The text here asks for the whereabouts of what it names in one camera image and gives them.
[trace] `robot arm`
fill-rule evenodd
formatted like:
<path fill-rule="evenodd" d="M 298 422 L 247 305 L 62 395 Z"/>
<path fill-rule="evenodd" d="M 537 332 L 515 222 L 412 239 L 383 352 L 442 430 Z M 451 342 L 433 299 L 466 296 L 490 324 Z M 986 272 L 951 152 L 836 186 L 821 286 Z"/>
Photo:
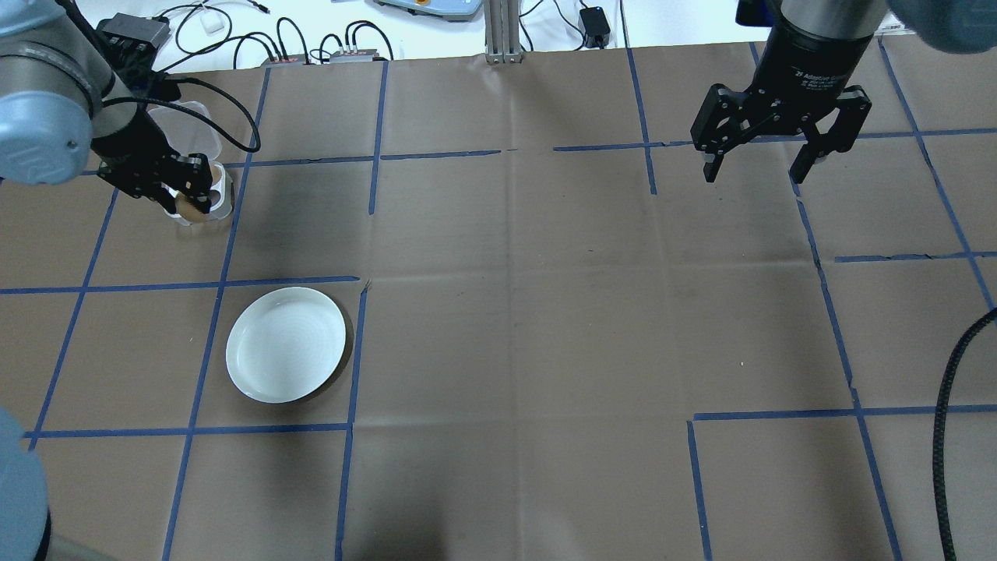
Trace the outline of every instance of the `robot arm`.
<path fill-rule="evenodd" d="M 180 155 L 144 107 L 104 106 L 133 93 L 93 30 L 71 14 L 87 26 L 72 0 L 0 3 L 0 177 L 64 183 L 80 175 L 93 149 L 103 160 L 98 175 L 131 197 L 175 214 L 170 186 L 207 214 L 207 157 Z"/>
<path fill-rule="evenodd" d="M 739 21 L 764 8 L 742 0 Z M 886 0 L 770 0 L 772 32 L 751 85 L 743 92 L 715 84 L 693 123 L 703 174 L 712 183 L 724 155 L 762 135 L 804 134 L 807 143 L 790 168 L 802 183 L 814 163 L 847 152 L 872 103 L 861 86 L 845 85 L 886 14 Z M 931 46 L 981 52 L 997 44 L 997 0 L 890 0 L 890 7 Z M 818 127 L 838 110 L 830 129 Z"/>

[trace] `power adapter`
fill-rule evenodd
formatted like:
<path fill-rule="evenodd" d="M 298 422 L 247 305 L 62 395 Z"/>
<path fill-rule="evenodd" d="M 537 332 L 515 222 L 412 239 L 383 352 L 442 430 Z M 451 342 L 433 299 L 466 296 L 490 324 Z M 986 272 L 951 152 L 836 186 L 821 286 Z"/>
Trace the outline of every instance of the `power adapter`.
<path fill-rule="evenodd" d="M 578 11 L 578 26 L 585 34 L 585 48 L 600 49 L 609 45 L 609 21 L 606 20 L 606 13 L 599 6 L 582 8 Z"/>

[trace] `table surface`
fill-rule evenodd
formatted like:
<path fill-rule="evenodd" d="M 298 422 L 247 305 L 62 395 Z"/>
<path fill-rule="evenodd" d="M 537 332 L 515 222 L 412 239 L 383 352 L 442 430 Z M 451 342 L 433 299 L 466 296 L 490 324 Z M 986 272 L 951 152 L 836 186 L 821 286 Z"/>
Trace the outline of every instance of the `table surface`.
<path fill-rule="evenodd" d="M 58 533 L 122 559 L 937 559 L 931 412 L 997 289 L 995 54 L 871 45 L 861 139 L 703 182 L 688 127 L 758 46 L 226 71 L 260 121 L 230 219 L 92 174 L 0 184 L 0 404 Z M 600 80 L 593 85 L 590 77 Z M 248 140 L 237 112 L 194 95 Z M 257 297 L 351 349 L 257 403 Z M 955 381 L 960 556 L 997 518 L 997 335 Z"/>

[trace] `metal post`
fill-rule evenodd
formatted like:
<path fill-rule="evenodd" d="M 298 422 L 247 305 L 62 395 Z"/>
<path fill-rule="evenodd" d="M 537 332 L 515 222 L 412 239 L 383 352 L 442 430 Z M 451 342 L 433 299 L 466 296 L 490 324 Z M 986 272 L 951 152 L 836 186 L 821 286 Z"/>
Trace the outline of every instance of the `metal post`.
<path fill-rule="evenodd" d="M 485 0 L 485 55 L 489 64 L 522 62 L 519 0 Z"/>

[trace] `plastic container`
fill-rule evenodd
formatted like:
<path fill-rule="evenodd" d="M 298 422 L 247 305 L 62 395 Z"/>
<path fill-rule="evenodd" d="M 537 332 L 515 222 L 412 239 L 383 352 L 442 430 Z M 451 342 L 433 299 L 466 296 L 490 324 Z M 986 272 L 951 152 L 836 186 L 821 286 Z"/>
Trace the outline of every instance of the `plastic container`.
<path fill-rule="evenodd" d="M 187 101 L 179 103 L 179 105 L 211 118 L 207 108 L 200 102 Z M 188 154 L 207 156 L 211 164 L 212 177 L 215 179 L 209 194 L 211 209 L 207 214 L 207 220 L 220 220 L 227 217 L 232 212 L 231 180 L 225 168 L 215 161 L 221 156 L 221 138 L 218 132 L 194 117 L 169 107 L 151 109 L 149 115 L 163 129 L 166 139 L 174 150 L 184 156 Z M 174 198 L 179 194 L 169 187 L 167 189 Z M 191 221 L 179 214 L 172 215 L 166 211 L 164 213 L 183 226 L 192 224 Z"/>

